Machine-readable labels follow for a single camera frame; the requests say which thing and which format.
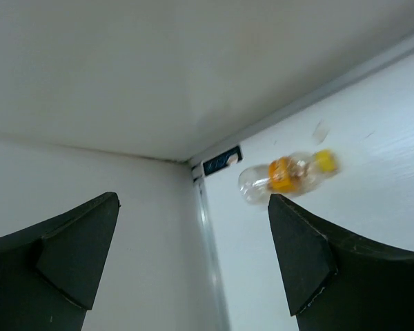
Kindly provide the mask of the clear bottle yellow cap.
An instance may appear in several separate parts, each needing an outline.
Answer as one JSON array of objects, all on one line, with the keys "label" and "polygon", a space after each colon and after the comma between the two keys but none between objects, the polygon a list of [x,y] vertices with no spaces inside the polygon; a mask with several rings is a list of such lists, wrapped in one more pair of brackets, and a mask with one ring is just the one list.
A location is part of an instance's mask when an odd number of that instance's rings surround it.
[{"label": "clear bottle yellow cap", "polygon": [[298,197],[318,188],[340,170],[336,154],[329,149],[314,153],[294,152],[269,164],[246,168],[238,178],[246,203],[263,204],[270,195]]}]

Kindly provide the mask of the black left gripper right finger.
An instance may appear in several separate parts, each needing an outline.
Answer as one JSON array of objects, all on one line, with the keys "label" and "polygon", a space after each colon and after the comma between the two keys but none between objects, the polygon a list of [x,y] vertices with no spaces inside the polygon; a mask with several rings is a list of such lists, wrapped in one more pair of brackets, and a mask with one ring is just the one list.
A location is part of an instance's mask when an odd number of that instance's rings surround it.
[{"label": "black left gripper right finger", "polygon": [[270,228],[300,330],[414,330],[414,252],[316,216],[274,194]]}]

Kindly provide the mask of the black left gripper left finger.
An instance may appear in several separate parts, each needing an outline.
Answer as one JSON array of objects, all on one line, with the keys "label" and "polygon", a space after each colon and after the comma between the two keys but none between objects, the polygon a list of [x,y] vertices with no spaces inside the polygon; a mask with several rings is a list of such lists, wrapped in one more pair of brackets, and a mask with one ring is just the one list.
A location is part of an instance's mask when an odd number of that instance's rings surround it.
[{"label": "black left gripper left finger", "polygon": [[0,237],[0,330],[81,330],[115,232],[120,202],[100,196]]}]

